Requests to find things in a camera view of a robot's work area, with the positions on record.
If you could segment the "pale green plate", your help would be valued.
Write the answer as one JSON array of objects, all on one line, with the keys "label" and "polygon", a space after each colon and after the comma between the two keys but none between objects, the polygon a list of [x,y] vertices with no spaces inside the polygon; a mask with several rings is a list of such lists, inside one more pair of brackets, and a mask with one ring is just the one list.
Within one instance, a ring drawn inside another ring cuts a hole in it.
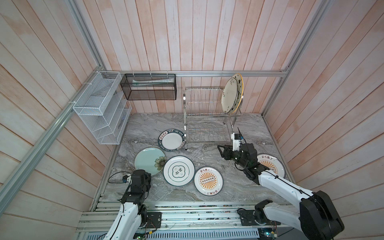
[{"label": "pale green plate", "polygon": [[145,170],[151,175],[156,175],[162,171],[167,162],[166,156],[158,148],[146,148],[141,150],[135,158],[135,169]]}]

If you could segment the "white plate with flower outline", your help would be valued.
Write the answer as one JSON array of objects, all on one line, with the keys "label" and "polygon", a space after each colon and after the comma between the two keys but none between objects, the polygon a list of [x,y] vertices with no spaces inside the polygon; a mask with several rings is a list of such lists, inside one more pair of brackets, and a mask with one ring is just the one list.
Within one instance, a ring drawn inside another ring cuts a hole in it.
[{"label": "white plate with flower outline", "polygon": [[170,185],[176,187],[185,186],[194,178],[195,165],[185,156],[175,156],[166,162],[163,175]]}]

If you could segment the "cream plate with berry sprigs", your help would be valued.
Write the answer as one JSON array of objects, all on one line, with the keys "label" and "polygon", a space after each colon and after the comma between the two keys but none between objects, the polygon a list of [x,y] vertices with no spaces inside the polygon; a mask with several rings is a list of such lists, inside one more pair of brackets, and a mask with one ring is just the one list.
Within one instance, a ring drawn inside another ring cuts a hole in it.
[{"label": "cream plate with berry sprigs", "polygon": [[236,78],[230,78],[223,90],[221,104],[224,113],[229,113],[235,105],[238,96],[238,83]]}]

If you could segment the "cat and stars orange-rim plate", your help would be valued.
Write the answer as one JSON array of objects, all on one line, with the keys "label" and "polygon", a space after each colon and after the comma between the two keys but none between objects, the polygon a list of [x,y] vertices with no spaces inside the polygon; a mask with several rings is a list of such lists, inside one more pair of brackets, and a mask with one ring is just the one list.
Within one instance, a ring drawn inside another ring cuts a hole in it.
[{"label": "cat and stars orange-rim plate", "polygon": [[238,91],[238,95],[237,95],[237,98],[236,98],[236,101],[235,101],[235,104],[233,107],[233,111],[232,111],[232,113],[234,114],[238,110],[238,108],[240,107],[242,99],[243,99],[244,80],[243,80],[243,77],[241,74],[235,74],[233,77],[237,81],[237,91]]}]

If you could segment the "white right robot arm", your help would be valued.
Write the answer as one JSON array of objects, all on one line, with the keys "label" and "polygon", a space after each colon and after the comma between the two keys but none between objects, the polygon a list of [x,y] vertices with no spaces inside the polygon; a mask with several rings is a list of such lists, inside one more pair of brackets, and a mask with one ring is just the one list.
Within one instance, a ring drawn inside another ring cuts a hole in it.
[{"label": "white right robot arm", "polygon": [[345,225],[331,198],[323,191],[313,192],[279,177],[258,162],[253,144],[242,144],[238,150],[219,145],[223,159],[241,166],[241,171],[255,184],[265,187],[292,204],[280,206],[271,200],[255,205],[252,222],[265,225],[272,221],[301,231],[309,240],[332,240],[345,230]]}]

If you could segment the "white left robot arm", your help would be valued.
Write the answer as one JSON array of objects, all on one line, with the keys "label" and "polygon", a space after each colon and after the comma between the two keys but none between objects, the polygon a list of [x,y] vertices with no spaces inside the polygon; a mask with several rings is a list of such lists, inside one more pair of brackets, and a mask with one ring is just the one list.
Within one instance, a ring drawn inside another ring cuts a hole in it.
[{"label": "white left robot arm", "polygon": [[144,204],[151,188],[151,174],[135,170],[121,198],[116,219],[105,235],[105,240],[132,240],[136,231],[147,222],[147,207]]}]

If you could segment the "stainless steel dish rack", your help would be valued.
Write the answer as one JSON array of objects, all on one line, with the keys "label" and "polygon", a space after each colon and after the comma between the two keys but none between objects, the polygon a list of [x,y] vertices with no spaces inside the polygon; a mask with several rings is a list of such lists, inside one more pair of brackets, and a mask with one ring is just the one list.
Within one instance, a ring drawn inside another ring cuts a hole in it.
[{"label": "stainless steel dish rack", "polygon": [[186,143],[230,145],[231,135],[241,110],[228,114],[222,111],[224,88],[187,87],[183,92],[184,130]]}]

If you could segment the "orange sunburst plate centre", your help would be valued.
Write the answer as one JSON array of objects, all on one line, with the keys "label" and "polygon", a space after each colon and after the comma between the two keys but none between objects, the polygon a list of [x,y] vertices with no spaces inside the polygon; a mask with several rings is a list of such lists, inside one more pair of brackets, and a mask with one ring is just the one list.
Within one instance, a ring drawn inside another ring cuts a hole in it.
[{"label": "orange sunburst plate centre", "polygon": [[213,197],[223,189],[224,179],[217,169],[202,167],[195,173],[194,185],[196,190],[202,195]]}]

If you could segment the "orange sunburst plate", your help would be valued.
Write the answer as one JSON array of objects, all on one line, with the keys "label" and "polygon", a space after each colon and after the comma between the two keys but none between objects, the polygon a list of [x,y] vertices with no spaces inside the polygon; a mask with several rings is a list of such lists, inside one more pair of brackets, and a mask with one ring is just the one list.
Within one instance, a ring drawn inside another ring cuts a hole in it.
[{"label": "orange sunburst plate", "polygon": [[195,173],[194,185],[196,190],[202,195],[213,197],[223,189],[224,179],[217,169],[202,167]]},{"label": "orange sunburst plate", "polygon": [[258,162],[268,167],[276,175],[285,178],[287,175],[286,168],[283,163],[276,157],[269,154],[258,154]]}]

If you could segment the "dark-rim lettered white plate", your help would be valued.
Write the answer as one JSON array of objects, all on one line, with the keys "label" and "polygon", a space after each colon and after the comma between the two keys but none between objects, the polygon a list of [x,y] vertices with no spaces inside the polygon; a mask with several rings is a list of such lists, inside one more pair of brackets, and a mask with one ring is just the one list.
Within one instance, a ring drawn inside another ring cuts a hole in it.
[{"label": "dark-rim lettered white plate", "polygon": [[168,129],[158,137],[159,147],[166,152],[180,150],[186,143],[186,134],[178,129]]}]

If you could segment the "orange sunburst plate right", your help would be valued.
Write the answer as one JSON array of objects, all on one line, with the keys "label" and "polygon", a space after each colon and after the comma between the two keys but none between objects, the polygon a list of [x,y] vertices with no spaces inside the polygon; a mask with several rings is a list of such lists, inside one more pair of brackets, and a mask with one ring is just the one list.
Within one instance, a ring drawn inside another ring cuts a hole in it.
[{"label": "orange sunburst plate right", "polygon": [[258,162],[268,167],[276,175],[285,178],[287,175],[286,168],[283,163],[276,157],[269,154],[258,154]]}]

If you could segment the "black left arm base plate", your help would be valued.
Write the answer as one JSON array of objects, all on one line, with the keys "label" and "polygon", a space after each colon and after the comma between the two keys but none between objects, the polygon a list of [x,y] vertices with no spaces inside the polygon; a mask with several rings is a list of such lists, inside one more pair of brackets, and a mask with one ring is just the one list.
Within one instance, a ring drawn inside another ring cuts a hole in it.
[{"label": "black left arm base plate", "polygon": [[161,212],[149,212],[142,215],[141,228],[153,228],[158,229],[162,224],[162,213]]}]

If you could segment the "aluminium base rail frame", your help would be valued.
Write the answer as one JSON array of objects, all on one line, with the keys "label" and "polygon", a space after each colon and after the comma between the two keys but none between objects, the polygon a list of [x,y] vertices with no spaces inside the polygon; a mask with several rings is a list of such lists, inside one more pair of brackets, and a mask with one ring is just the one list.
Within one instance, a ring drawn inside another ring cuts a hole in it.
[{"label": "aluminium base rail frame", "polygon": [[[139,235],[147,239],[252,239],[304,240],[306,236],[275,221],[264,226],[243,226],[239,212],[253,210],[256,202],[147,202],[148,213],[161,213]],[[102,240],[109,231],[120,203],[99,202],[94,212],[84,212],[75,230],[76,240]]]}]

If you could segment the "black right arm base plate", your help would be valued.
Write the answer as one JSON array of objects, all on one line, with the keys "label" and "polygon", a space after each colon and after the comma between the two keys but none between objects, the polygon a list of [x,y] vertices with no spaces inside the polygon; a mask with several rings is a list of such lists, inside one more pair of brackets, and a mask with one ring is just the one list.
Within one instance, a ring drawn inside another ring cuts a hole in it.
[{"label": "black right arm base plate", "polygon": [[258,210],[246,210],[243,208],[239,208],[237,209],[237,214],[240,217],[242,226],[281,225],[280,222],[268,220],[265,214]]}]

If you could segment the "black mesh wall basket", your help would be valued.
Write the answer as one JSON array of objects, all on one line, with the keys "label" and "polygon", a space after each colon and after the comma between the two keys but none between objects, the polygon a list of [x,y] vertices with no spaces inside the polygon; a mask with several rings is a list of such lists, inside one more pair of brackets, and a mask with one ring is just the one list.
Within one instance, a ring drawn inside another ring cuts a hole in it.
[{"label": "black mesh wall basket", "polygon": [[124,74],[120,86],[129,101],[177,99],[177,81],[174,74]]}]

